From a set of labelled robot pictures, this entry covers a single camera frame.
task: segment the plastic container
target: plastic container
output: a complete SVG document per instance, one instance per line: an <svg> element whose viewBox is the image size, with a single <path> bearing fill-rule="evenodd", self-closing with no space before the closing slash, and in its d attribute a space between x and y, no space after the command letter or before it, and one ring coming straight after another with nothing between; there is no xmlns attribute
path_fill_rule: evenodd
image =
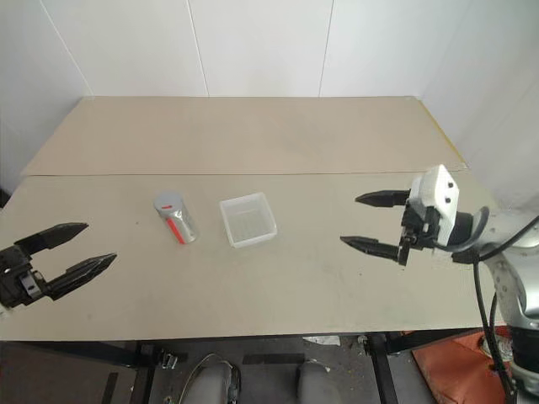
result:
<svg viewBox="0 0 539 404"><path fill-rule="evenodd" d="M263 193L223 200L219 205L228 241L234 248L264 242L277 234L275 218Z"/></svg>

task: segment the silver can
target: silver can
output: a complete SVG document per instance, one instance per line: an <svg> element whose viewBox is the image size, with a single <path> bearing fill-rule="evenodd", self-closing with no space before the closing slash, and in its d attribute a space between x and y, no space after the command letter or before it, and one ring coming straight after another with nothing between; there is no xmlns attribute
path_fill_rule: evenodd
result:
<svg viewBox="0 0 539 404"><path fill-rule="evenodd" d="M181 194L164 191L153 200L153 207L167 222L180 244L188 244L196 240L198 233Z"/></svg>

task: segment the black cable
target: black cable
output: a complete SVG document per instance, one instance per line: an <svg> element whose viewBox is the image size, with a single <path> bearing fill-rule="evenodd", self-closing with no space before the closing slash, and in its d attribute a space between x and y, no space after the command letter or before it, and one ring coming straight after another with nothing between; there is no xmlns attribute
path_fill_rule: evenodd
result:
<svg viewBox="0 0 539 404"><path fill-rule="evenodd" d="M494 296L492 298L492 305L490 305L490 322L488 323L488 326L490 328L490 332L494 333L494 321L496 320L496 305L498 304L498 296L496 295L496 292L494 292Z"/></svg>
<svg viewBox="0 0 539 404"><path fill-rule="evenodd" d="M481 314L483 332L485 334L485 339L487 340L488 348L490 349L490 354L492 355L494 368L496 369L496 372L498 372L498 376L502 382L502 386L504 387L507 402L513 402L515 399L515 388L513 387L513 383L505 370L504 361L499 353L496 338L488 327L487 314L485 312L483 294L481 292L481 280L479 279L479 262L473 263L473 280L475 283L476 297L478 298L479 313Z"/></svg>
<svg viewBox="0 0 539 404"><path fill-rule="evenodd" d="M493 256L498 255L501 252L503 252L505 249L511 247L513 244L518 242L534 225L536 225L537 222L539 222L539 216L536 216L535 219L533 219L530 223L522 227L522 229L518 233L512 236L508 241L503 243L501 246L496 247L491 252L487 252L482 257L479 257L479 261L485 261L486 259L492 258Z"/></svg>
<svg viewBox="0 0 539 404"><path fill-rule="evenodd" d="M463 251L466 251L467 249L473 247L473 245L477 242L481 234L483 234L483 230L485 230L485 227L487 226L488 216L490 214L490 210L487 206L484 206L479 210L481 213L481 217L479 219L478 226L476 227L473 234L465 241L460 244L454 244L451 246L442 246L441 244L437 242L433 242L433 246L436 248L439 248L442 251L447 251L449 253L461 253Z"/></svg>

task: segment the orange cloth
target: orange cloth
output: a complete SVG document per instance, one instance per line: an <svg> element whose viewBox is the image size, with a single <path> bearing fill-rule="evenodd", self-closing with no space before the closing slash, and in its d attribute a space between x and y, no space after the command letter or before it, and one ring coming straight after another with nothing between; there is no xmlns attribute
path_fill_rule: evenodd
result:
<svg viewBox="0 0 539 404"><path fill-rule="evenodd" d="M440 404L504 404L504 389L479 347L482 332L413 351Z"/></svg>

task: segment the beige tabletop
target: beige tabletop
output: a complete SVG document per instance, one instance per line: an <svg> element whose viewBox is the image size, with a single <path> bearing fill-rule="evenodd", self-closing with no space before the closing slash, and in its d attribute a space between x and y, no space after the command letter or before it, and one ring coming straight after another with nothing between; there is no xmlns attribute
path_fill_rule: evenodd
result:
<svg viewBox="0 0 539 404"><path fill-rule="evenodd" d="M0 215L0 246L85 221L90 227L75 239L36 254L35 268L52 279L85 258L118 258L58 301L15 309L0 323L0 339L479 326L465 266L412 251L403 268L339 240L362 235L398 243L403 208L375 209L356 204L355 196L406 189L440 162L461 189L459 210L494 204L411 98L83 100ZM200 229L194 243L179 245L153 209L165 189L184 195ZM278 234L234 249L218 203L259 191ZM489 302L492 282L484 274Z"/></svg>
<svg viewBox="0 0 539 404"><path fill-rule="evenodd" d="M402 208L354 197L400 189L413 174L168 175L26 178L0 215L0 245L63 221L90 227L35 255L51 279L95 255L118 253L98 278L60 300L42 299L0 323L1 339L113 340L365 332L479 326L472 272L447 256L412 251L408 266L368 257L339 240L397 243ZM457 173L461 209L493 201ZM179 245L152 207L177 189L200 229ZM230 247L218 202L264 191L278 234ZM492 295L488 275L485 296Z"/></svg>
<svg viewBox="0 0 539 404"><path fill-rule="evenodd" d="M28 175L409 173L464 168L415 98L83 99Z"/></svg>

